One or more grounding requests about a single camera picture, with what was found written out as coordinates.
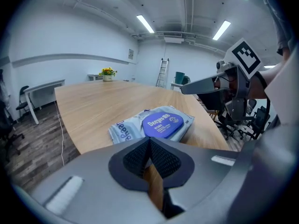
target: yellow flowers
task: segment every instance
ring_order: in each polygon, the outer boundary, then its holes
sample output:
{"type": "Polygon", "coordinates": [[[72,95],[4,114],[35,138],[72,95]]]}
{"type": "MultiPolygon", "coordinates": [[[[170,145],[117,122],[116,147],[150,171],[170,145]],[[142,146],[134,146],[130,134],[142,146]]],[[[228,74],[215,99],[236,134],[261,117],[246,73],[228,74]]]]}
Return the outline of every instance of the yellow flowers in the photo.
{"type": "Polygon", "coordinates": [[[113,70],[111,67],[109,68],[103,68],[102,72],[99,73],[100,76],[106,75],[106,76],[115,76],[115,74],[117,73],[117,70],[113,70]]]}

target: ceiling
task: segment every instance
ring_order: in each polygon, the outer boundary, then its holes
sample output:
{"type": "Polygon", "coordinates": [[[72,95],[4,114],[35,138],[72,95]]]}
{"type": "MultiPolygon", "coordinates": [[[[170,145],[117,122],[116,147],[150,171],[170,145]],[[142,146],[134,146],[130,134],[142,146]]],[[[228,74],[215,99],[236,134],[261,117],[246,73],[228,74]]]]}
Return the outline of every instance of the ceiling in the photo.
{"type": "Polygon", "coordinates": [[[138,40],[161,38],[150,35],[139,22],[136,16],[142,14],[155,32],[184,32],[192,44],[221,53],[244,37],[264,64],[281,60],[276,54],[273,21],[263,0],[64,0],[64,3],[104,16],[138,40]],[[224,20],[231,25],[219,40],[212,40],[224,20]]]}

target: fluorescent light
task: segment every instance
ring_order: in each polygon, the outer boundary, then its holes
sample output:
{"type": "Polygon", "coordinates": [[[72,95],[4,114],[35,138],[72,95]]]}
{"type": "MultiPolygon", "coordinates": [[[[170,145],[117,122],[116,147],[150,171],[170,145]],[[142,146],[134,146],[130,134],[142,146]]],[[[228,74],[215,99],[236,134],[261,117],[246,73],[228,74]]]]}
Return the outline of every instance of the fluorescent light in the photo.
{"type": "Polygon", "coordinates": [[[137,18],[142,22],[142,24],[146,27],[146,29],[150,33],[155,33],[154,30],[150,27],[150,25],[148,24],[148,22],[144,19],[144,17],[142,15],[137,16],[137,18]]]}
{"type": "Polygon", "coordinates": [[[221,37],[221,35],[229,27],[229,25],[230,25],[230,22],[224,21],[223,24],[221,25],[221,27],[219,28],[218,32],[216,33],[216,35],[213,37],[213,40],[218,40],[219,37],[221,37]]]}
{"type": "Polygon", "coordinates": [[[266,65],[266,66],[264,66],[264,68],[273,68],[275,65],[266,65]]]}

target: air vent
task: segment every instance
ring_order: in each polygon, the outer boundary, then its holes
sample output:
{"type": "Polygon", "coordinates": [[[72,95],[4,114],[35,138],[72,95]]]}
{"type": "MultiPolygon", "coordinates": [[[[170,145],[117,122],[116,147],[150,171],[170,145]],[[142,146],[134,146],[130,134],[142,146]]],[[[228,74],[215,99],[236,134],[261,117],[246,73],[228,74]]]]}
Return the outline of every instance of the air vent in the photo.
{"type": "Polygon", "coordinates": [[[182,38],[183,34],[178,32],[163,32],[163,36],[182,38]]]}

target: ladder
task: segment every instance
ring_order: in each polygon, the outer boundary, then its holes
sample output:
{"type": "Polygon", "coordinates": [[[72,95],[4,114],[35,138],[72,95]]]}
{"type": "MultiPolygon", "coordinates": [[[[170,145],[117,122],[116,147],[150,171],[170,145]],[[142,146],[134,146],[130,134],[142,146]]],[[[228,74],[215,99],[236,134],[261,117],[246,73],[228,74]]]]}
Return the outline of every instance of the ladder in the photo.
{"type": "Polygon", "coordinates": [[[162,88],[165,87],[168,62],[169,62],[169,59],[167,59],[167,61],[164,61],[163,58],[161,59],[160,71],[159,71],[159,75],[158,75],[158,79],[157,79],[157,83],[156,83],[157,87],[162,87],[162,88]]]}

